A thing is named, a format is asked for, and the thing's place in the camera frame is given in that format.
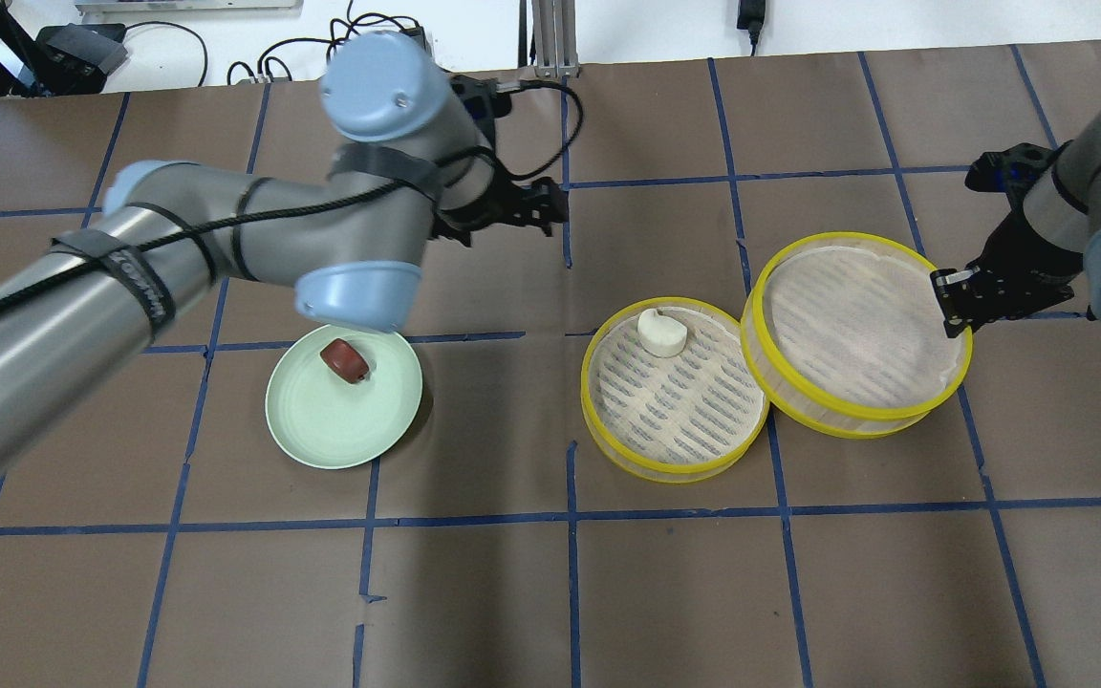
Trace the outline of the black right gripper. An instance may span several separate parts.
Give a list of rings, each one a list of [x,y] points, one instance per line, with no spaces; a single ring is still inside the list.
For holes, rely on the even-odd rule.
[[[1054,245],[1032,229],[996,229],[964,269],[930,274],[948,338],[1001,319],[1024,319],[1073,297],[1083,253]]]

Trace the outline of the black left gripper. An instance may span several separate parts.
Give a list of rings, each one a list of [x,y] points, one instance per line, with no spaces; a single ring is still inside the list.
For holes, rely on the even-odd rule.
[[[528,186],[495,178],[478,199],[462,207],[437,210],[430,239],[472,247],[473,234],[494,223],[536,227],[550,238],[555,223],[570,219],[568,192],[552,178],[534,179]]]

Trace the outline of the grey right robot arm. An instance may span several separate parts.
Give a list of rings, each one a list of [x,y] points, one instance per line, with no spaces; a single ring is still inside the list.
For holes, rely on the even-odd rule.
[[[1101,112],[1061,148],[983,153],[964,186],[1002,193],[1009,212],[964,267],[933,271],[945,334],[974,334],[1070,301],[1079,275],[1088,280],[1088,318],[1101,323]]]

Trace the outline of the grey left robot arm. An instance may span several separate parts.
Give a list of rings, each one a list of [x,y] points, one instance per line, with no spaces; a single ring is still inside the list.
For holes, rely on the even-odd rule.
[[[0,284],[0,478],[224,279],[292,288],[314,323],[393,334],[428,241],[567,222],[559,183],[499,161],[467,108],[472,84],[411,36],[367,33],[318,84],[341,138],[323,183],[193,161],[120,170],[99,221]]]

